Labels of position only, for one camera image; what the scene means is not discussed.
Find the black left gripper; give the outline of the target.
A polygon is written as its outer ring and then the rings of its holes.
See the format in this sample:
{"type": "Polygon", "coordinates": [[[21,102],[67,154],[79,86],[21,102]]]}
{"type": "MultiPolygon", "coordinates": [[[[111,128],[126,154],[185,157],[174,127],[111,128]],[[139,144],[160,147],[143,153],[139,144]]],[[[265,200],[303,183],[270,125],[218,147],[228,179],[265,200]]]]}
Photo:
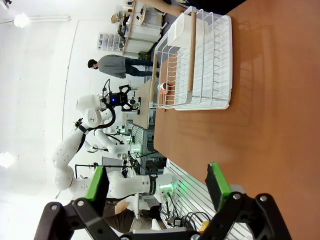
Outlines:
{"type": "Polygon", "coordinates": [[[128,93],[130,91],[136,91],[137,87],[131,87],[129,84],[119,86],[120,92],[111,92],[109,94],[109,104],[110,105],[124,105],[121,107],[123,113],[139,113],[140,105],[134,104],[130,105],[128,103],[128,93]]]}

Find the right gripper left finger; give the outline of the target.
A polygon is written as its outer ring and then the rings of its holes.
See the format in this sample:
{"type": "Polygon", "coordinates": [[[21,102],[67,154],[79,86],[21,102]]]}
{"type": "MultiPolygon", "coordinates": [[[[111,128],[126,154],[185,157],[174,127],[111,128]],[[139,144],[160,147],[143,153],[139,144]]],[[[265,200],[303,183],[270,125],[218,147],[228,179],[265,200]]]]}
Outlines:
{"type": "Polygon", "coordinates": [[[63,206],[59,202],[45,205],[35,240],[70,240],[76,230],[85,229],[93,240],[116,240],[118,235],[103,220],[109,190],[106,169],[99,166],[84,197],[63,206]]]}

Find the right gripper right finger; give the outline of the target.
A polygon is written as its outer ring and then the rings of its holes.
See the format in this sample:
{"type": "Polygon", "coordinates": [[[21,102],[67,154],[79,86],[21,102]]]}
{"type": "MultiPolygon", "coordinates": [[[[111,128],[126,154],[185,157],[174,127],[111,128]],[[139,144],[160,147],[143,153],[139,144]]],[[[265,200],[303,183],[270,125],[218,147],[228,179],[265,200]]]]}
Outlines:
{"type": "Polygon", "coordinates": [[[231,191],[218,163],[207,165],[205,183],[215,215],[200,234],[201,240],[224,240],[235,223],[244,223],[254,240],[290,240],[292,237],[284,218],[268,193],[249,197],[231,191]]]}

